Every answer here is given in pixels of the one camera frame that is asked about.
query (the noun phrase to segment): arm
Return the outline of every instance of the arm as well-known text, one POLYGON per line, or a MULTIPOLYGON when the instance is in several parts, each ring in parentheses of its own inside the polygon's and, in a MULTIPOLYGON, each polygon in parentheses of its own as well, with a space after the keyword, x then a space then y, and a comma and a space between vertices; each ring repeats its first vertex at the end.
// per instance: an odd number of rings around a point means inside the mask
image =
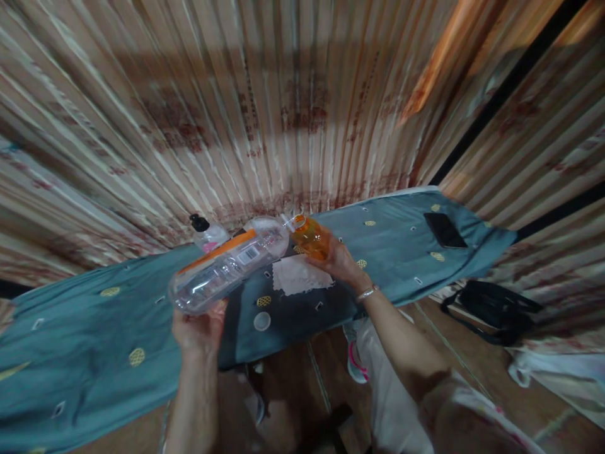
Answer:
MULTIPOLYGON (((351 285, 356 295, 372 287, 367 273, 359 268, 347 247, 334 237, 330 240, 330 254, 326 260, 308 257, 307 261, 351 285)), ((397 377, 419 403, 449 375, 445 358, 413 323, 401 316, 380 290, 366 297, 363 304, 397 377)))
POLYGON ((211 454, 219 437, 218 355, 226 301, 201 317, 175 310, 173 334, 183 358, 166 454, 211 454))

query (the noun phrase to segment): orange plastic bottle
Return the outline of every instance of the orange plastic bottle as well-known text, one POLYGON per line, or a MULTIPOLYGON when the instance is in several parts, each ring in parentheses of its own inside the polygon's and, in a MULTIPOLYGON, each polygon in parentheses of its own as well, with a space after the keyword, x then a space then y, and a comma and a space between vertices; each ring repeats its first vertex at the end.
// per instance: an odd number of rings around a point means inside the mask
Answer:
POLYGON ((331 233, 317 221, 297 214, 286 226, 290 236, 305 254, 317 260, 325 260, 330 252, 331 233))

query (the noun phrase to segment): hand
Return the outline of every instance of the hand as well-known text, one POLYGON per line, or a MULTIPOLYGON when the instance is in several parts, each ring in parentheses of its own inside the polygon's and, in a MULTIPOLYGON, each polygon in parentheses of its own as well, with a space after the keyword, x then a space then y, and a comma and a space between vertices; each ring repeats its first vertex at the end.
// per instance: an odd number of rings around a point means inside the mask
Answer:
POLYGON ((209 312, 194 317, 175 309, 172 334, 181 346, 183 360, 188 358, 218 357, 227 299, 223 299, 209 312))
POLYGON ((336 279, 351 285, 357 293, 372 286, 372 281, 351 256, 347 247, 340 243, 335 236, 330 238, 330 251, 326 260, 306 257, 307 263, 331 274, 336 279))

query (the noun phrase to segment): wooden floor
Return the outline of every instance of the wooden floor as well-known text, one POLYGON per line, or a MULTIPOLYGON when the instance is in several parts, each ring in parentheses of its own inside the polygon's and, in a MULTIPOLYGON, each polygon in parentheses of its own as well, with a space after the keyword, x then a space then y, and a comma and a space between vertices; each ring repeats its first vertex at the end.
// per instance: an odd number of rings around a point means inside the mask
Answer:
MULTIPOLYGON (((508 354, 491 346, 424 300, 404 307, 416 326, 468 382, 501 407, 506 416, 547 452, 600 453, 605 433, 535 381, 528 389, 506 373, 508 354)), ((224 452, 291 452, 311 436, 331 410, 346 402, 354 420, 342 430, 350 454, 370 444, 371 391, 347 372, 342 329, 316 335, 263 360, 260 382, 268 414, 256 428, 255 399, 236 373, 221 377, 221 429, 224 452)), ((170 408, 162 406, 109 435, 73 451, 77 454, 155 454, 161 452, 170 408)), ((326 448, 322 452, 331 453, 326 448)))

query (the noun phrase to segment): bottle label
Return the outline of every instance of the bottle label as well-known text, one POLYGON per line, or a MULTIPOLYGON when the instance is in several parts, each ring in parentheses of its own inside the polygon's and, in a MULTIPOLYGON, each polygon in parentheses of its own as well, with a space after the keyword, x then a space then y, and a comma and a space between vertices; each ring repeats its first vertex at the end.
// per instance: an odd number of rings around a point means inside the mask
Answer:
POLYGON ((245 248, 241 253, 239 253, 237 259, 241 262, 242 265, 248 265, 259 255, 260 252, 252 245, 245 248))
POLYGON ((215 259, 215 257, 218 257, 220 254, 227 252, 228 250, 231 250, 234 247, 247 242, 248 240, 251 240, 255 236, 256 231, 254 229, 250 229, 246 233, 238 235, 235 238, 230 239, 228 242, 223 243, 213 251, 210 251, 210 253, 204 255, 201 259, 197 259, 195 262, 188 264, 185 268, 178 271, 177 274, 183 274, 184 272, 187 272, 190 269, 193 269, 196 266, 203 264, 204 262, 210 263, 215 259))

